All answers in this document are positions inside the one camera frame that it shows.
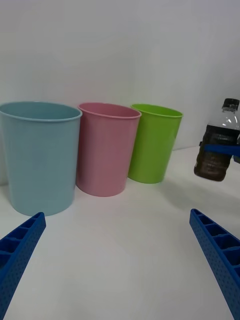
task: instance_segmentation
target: white wall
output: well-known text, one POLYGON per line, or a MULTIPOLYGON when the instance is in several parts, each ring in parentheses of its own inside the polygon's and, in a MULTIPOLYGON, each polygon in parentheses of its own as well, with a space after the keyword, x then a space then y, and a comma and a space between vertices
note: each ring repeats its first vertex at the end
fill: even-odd
POLYGON ((1 0, 0 102, 148 102, 184 112, 176 148, 240 97, 239 0, 1 0))

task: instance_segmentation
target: bottle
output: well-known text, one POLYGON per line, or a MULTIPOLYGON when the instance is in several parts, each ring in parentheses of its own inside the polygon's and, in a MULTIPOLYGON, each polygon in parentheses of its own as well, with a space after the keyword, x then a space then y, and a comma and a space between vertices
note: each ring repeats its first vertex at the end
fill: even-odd
POLYGON ((206 144, 234 146, 240 134, 240 125, 235 115, 239 100, 225 99, 221 112, 216 112, 206 126, 194 167, 195 175, 214 181, 223 181, 231 155, 204 150, 206 144))

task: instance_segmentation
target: black bottle cap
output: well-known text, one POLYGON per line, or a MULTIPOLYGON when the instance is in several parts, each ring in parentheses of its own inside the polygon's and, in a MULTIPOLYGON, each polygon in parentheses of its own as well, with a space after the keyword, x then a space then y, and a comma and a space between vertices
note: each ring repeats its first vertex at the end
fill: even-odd
POLYGON ((239 100, 238 99, 229 99, 229 98, 225 99, 222 107, 238 110, 239 100))

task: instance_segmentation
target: plastic cup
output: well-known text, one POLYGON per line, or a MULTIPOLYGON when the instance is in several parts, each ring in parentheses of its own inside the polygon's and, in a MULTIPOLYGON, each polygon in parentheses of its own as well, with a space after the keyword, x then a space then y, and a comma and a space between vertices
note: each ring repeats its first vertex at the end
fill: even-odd
POLYGON ((85 193, 109 197, 126 185, 141 113, 122 105, 83 103, 76 185, 85 193))
POLYGON ((82 112, 67 105, 13 102, 0 106, 10 200, 18 212, 46 216, 74 198, 82 112))
POLYGON ((183 114, 163 106, 133 104, 139 121, 128 177, 145 184, 164 179, 183 114))

